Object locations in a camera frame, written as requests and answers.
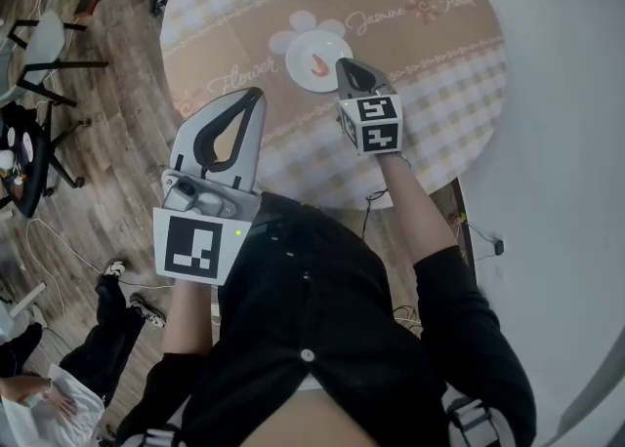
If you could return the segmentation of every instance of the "black pants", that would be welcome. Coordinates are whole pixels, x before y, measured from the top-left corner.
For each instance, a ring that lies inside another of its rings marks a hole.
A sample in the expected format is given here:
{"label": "black pants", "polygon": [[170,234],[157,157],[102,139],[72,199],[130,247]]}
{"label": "black pants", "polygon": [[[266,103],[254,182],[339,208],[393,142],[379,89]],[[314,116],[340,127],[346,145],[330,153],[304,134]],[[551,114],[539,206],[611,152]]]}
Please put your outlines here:
{"label": "black pants", "polygon": [[137,308],[126,308],[116,277],[102,276],[96,292],[98,325],[59,367],[98,395],[107,407],[146,322]]}
{"label": "black pants", "polygon": [[21,374],[23,364],[39,345],[42,334],[41,325],[31,324],[20,336],[0,346],[0,378]]}

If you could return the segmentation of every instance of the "sneaker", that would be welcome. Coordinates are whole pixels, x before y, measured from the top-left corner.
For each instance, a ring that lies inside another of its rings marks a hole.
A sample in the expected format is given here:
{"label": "sneaker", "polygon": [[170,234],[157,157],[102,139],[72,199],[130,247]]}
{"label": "sneaker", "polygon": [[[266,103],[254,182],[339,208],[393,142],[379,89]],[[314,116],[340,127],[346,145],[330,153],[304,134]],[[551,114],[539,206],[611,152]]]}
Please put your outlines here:
{"label": "sneaker", "polygon": [[48,322],[39,306],[31,305],[28,309],[28,315],[30,315],[30,323],[40,324],[43,329],[48,329]]}
{"label": "sneaker", "polygon": [[126,271],[126,266],[121,260],[111,260],[104,269],[104,275],[110,277],[121,277]]}
{"label": "sneaker", "polygon": [[146,299],[139,293],[133,293],[131,295],[130,306],[138,309],[146,322],[156,327],[165,327],[165,315],[153,306],[148,305]]}

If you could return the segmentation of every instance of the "white cloth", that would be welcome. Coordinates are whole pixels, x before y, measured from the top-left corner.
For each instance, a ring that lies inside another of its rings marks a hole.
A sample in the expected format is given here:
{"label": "white cloth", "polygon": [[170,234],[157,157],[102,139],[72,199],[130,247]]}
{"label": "white cloth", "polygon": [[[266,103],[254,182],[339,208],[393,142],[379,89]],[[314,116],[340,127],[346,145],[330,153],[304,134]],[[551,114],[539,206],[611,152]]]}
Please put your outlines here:
{"label": "white cloth", "polygon": [[4,400],[4,411],[16,444],[19,447],[85,447],[104,413],[103,402],[56,365],[50,366],[48,378],[74,401],[77,414],[71,420],[63,418],[41,395],[35,395],[26,405]]}

